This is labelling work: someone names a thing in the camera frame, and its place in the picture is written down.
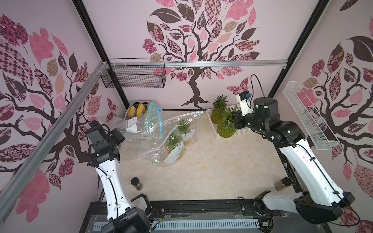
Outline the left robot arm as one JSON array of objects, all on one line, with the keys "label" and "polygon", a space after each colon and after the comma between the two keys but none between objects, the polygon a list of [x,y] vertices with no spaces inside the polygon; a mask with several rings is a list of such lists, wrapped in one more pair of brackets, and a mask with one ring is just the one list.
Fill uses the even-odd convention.
[{"label": "left robot arm", "polygon": [[91,144],[88,165],[95,168],[105,192],[108,223],[102,233],[148,233],[151,203],[145,194],[128,198],[120,179],[120,153],[117,146],[125,140],[118,129],[110,130],[98,121],[85,131]]}]

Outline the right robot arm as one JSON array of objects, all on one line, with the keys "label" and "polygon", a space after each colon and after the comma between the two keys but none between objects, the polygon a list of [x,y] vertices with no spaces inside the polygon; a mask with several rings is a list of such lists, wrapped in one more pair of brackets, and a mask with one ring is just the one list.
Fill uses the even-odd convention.
[{"label": "right robot arm", "polygon": [[235,118],[235,127],[251,129],[263,139],[273,143],[279,156],[287,159],[306,186],[305,191],[293,195],[280,195],[264,191],[256,197],[256,212],[266,214],[278,210],[299,214],[312,224],[337,220],[355,200],[344,192],[327,174],[318,161],[304,133],[292,121],[280,120],[278,102],[269,97],[252,100],[244,91],[236,96],[241,113]]}]

